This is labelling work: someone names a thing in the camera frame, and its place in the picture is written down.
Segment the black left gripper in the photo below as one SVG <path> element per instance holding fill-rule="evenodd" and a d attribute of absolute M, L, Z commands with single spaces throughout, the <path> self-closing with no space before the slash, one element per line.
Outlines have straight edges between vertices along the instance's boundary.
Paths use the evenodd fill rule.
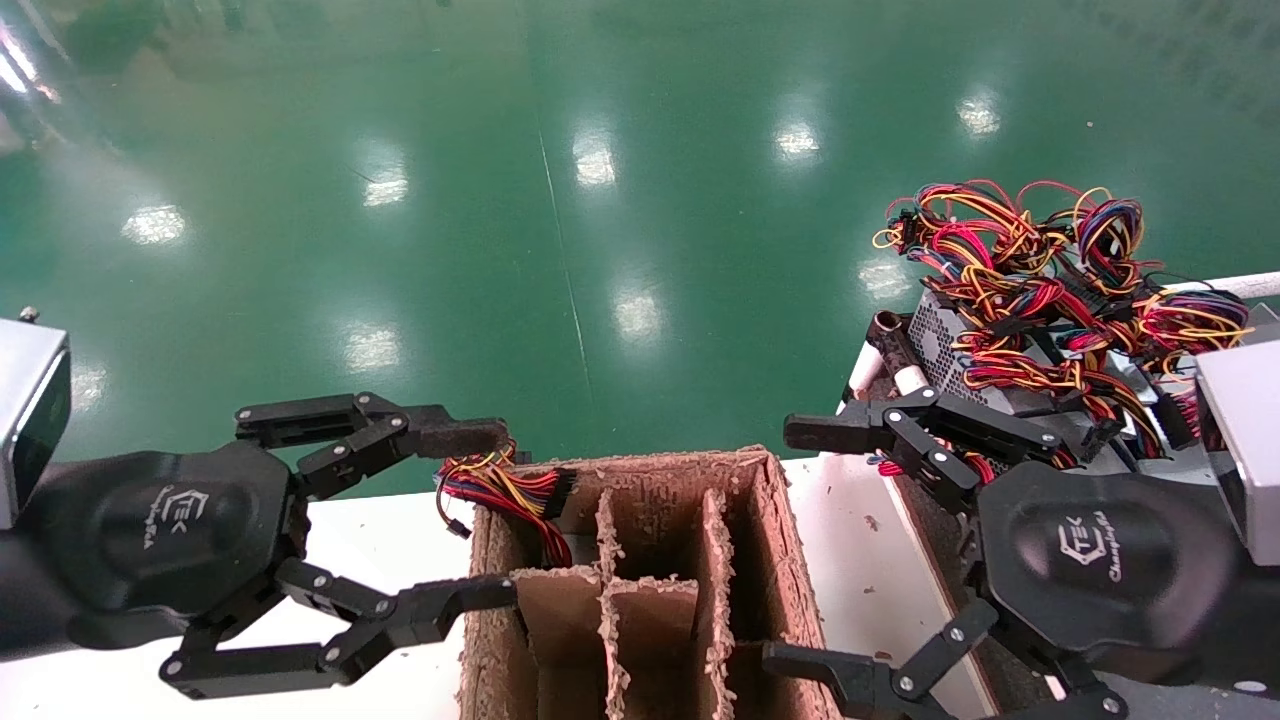
<path fill-rule="evenodd" d="M 508 441 L 504 420 L 364 392 L 246 406 L 236 424 L 262 448 L 315 451 L 293 473 L 243 441 L 45 471 L 29 497 L 33 651 L 128 650 L 187 630 L 160 678 L 189 700 L 319 691 L 443 642 L 467 612 L 517 605 L 508 577 L 385 594 L 297 559 L 308 524 L 296 491 L 328 500 L 406 459 L 486 455 Z M 325 643 L 219 650 L 284 597 L 347 628 Z"/>

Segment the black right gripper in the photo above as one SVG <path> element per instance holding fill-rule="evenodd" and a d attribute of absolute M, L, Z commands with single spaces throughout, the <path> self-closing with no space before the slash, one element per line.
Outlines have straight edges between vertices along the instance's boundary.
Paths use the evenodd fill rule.
<path fill-rule="evenodd" d="M 929 386 L 895 400 L 854 401 L 833 416 L 791 414 L 783 442 L 879 454 L 942 509 L 977 514 L 980 524 L 991 603 L 972 601 L 901 667 L 858 653 L 763 646 L 767 673 L 820 683 L 844 717 L 950 719 L 932 691 L 1001 628 L 997 605 L 1034 655 L 1064 659 L 1051 667 L 1065 696 L 1010 719 L 1126 719 L 1126 701 L 1079 660 L 1137 682 L 1189 683 L 1206 665 L 1212 625 L 1245 565 L 1215 489 L 1055 470 L 1060 436 Z M 1012 469 L 995 480 L 965 454 Z"/>

